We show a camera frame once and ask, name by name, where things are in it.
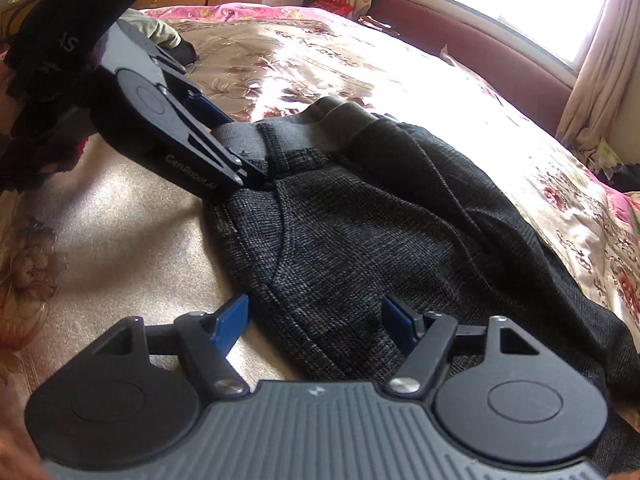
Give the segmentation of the dark grey knit pants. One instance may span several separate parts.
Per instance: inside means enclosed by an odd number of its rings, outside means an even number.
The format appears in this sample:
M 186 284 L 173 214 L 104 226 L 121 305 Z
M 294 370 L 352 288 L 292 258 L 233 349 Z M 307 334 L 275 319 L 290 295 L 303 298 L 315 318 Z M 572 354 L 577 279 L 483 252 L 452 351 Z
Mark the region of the dark grey knit pants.
M 638 396 L 627 326 L 582 292 L 491 178 L 443 140 L 332 98 L 215 134 L 270 187 L 206 205 L 208 238 L 259 327 L 303 377 L 390 378 L 401 354 L 381 304 L 394 295 L 465 324 L 502 314 L 599 389 Z

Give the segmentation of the folded olive green garment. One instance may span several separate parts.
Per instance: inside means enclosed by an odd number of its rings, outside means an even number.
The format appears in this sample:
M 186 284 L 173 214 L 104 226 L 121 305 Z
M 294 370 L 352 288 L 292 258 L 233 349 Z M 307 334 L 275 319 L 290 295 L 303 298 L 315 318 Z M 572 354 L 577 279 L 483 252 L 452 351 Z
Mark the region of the folded olive green garment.
M 129 25 L 134 26 L 146 38 L 156 44 L 168 55 L 172 56 L 183 66 L 188 66 L 198 60 L 193 44 L 186 41 L 182 36 L 167 23 L 150 18 L 149 16 L 134 10 L 127 9 L 120 17 Z

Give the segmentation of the floral satin bedspread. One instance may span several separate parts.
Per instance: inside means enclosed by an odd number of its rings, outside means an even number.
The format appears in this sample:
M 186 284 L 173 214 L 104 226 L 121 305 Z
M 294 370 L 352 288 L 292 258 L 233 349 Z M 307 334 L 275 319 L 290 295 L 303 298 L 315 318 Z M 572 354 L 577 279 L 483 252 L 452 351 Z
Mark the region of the floral satin bedspread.
M 414 125 L 330 99 L 234 122 L 107 15 L 36 12 L 6 55 L 1 185 L 81 138 L 205 202 L 239 293 L 115 323 L 30 398 L 57 479 L 634 479 L 627 327 L 486 174 Z

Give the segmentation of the red shopping bag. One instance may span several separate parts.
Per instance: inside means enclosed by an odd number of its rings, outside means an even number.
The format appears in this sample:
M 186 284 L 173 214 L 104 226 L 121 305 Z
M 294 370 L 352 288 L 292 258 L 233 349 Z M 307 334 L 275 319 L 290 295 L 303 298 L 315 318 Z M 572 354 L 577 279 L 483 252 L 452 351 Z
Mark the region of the red shopping bag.
M 314 0 L 311 6 L 339 16 L 349 16 L 352 13 L 349 0 Z

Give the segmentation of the maroon upholstered window bench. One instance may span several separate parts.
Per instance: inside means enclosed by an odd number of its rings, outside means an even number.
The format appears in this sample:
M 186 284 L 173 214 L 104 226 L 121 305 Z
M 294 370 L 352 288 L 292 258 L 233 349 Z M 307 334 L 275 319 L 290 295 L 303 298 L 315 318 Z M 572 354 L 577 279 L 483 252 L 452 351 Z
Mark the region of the maroon upholstered window bench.
M 471 25 L 410 0 L 373 0 L 368 15 L 413 47 L 432 55 L 447 52 L 544 131 L 556 133 L 570 87 L 539 63 Z

